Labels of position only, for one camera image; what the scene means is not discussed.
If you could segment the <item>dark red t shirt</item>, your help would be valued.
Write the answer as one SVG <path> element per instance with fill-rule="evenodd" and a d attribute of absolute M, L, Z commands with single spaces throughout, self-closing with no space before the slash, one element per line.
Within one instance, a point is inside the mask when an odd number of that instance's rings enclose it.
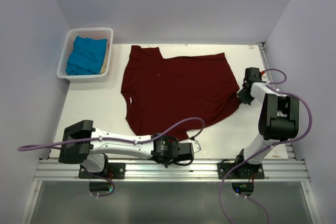
<path fill-rule="evenodd" d="M 232 115 L 240 105 L 239 86 L 224 53 L 163 58 L 159 48 L 131 47 L 121 94 L 126 120 L 136 135 L 169 131 L 178 140 L 189 130 L 211 126 Z"/>

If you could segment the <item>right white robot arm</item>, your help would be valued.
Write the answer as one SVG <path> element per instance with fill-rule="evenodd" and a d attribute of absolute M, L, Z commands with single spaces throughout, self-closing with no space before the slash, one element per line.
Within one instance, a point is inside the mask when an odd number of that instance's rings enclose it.
<path fill-rule="evenodd" d="M 235 159 L 236 176 L 246 178 L 252 173 L 253 166 L 260 165 L 273 147 L 297 136 L 299 99 L 272 90 L 262 79 L 261 71 L 253 67 L 245 69 L 238 98 L 243 104 L 251 105 L 254 100 L 261 103 L 258 135 Z"/>

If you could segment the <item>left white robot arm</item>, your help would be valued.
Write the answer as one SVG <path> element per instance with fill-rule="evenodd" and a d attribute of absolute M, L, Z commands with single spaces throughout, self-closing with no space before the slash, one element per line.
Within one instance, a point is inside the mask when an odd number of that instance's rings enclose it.
<path fill-rule="evenodd" d="M 79 164 L 97 178 L 109 172 L 107 155 L 125 155 L 151 160 L 168 167 L 182 161 L 192 161 L 201 147 L 196 140 L 183 140 L 158 133 L 128 136 L 93 127 L 93 121 L 83 120 L 64 129 L 58 162 Z"/>

